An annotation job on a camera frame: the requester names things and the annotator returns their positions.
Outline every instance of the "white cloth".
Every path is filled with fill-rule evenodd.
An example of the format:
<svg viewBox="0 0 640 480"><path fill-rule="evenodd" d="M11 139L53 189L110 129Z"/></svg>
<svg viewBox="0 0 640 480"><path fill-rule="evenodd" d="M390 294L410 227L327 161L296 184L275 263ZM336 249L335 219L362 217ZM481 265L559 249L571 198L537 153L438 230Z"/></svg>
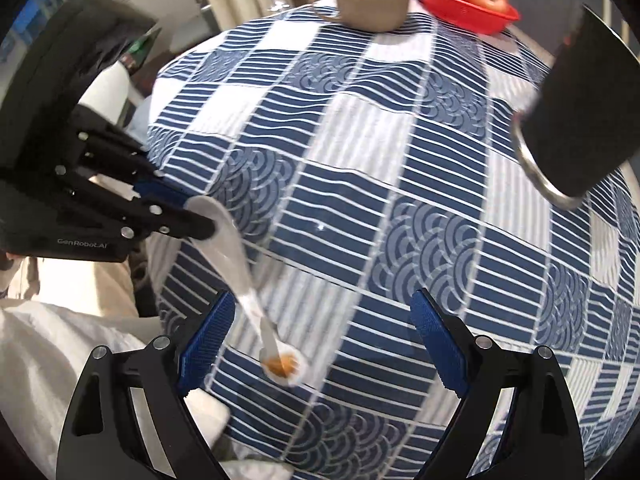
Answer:
<svg viewBox="0 0 640 480"><path fill-rule="evenodd" d="M158 318L106 319L34 301L0 300L0 412L47 478L55 478L66 410L91 350L99 344L113 352L139 349L160 331ZM135 402L140 398L140 393L134 395L149 456L158 470L170 474L146 403ZM201 390L191 392L186 403L212 446L226 426L228 408ZM291 469L279 464L243 461L222 466L232 480L291 476Z"/></svg>
<svg viewBox="0 0 640 480"><path fill-rule="evenodd" d="M78 104L91 108L111 124L118 124L129 98L130 86L129 72L117 61L98 74Z"/></svg>
<svg viewBox="0 0 640 480"><path fill-rule="evenodd" d="M9 298L37 300L92 316L138 317L127 262L30 260L37 262L37 275L29 278L29 260L23 260L10 282ZM32 288L37 291L34 296L29 294Z"/></svg>

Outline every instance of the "red bowl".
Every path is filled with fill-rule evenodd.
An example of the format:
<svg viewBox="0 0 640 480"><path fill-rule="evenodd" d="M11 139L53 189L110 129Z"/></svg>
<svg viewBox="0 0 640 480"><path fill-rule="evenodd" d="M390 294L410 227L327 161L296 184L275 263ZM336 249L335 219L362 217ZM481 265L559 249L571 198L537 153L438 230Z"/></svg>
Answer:
<svg viewBox="0 0 640 480"><path fill-rule="evenodd" d="M520 19L520 13L511 5L503 14L465 0L422 0L422 4L441 20L478 34L495 34Z"/></svg>

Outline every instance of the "orange food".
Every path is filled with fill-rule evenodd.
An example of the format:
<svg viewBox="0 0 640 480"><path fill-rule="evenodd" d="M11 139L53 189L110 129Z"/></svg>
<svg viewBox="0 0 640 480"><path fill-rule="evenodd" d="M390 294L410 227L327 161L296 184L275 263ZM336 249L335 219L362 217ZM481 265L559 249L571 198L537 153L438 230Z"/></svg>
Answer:
<svg viewBox="0 0 640 480"><path fill-rule="evenodd" d="M262 364L264 364L272 374L284 379L293 375L298 370L298 361L292 354L272 357L263 361Z"/></svg>

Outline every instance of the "striped tablecloth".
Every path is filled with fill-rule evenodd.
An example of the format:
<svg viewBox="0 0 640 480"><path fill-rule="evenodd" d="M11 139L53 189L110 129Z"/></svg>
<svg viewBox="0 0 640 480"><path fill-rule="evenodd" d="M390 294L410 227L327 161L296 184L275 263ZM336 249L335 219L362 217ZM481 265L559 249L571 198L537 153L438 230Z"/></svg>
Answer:
<svg viewBox="0 0 640 480"><path fill-rule="evenodd" d="M586 462L619 443L638 412L640 221L619 171L575 212L527 180L511 115L546 72L511 32L476 36L417 0L388 34L308 7L253 20L161 72L152 159L231 211L271 319L311 363L303 386L271 383L237 315L204 388L241 456L300 479L413 478L458 403L410 320L421 286L503 348L556 351ZM220 285L188 242L156 238L151 266L169 333Z"/></svg>

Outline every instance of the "table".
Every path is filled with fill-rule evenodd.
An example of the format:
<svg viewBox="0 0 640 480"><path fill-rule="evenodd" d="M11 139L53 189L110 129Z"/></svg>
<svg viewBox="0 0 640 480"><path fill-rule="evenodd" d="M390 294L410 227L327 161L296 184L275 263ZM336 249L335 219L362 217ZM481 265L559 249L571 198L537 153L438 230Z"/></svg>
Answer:
<svg viewBox="0 0 640 480"><path fill-rule="evenodd" d="M161 72L152 160L185 195L225 203L271 319L312 364L303 386L271 383L237 315L203 387L231 408L239 456L284 460L299 479L413 478L458 402L410 320L420 286L503 348L551 346L586 462L617 446L639 411L640 219L620 170L575 212L527 180L511 115L546 72L513 32L477 37L417 0L389 34L304 6ZM168 333L221 286L188 242L156 237L150 268Z"/></svg>

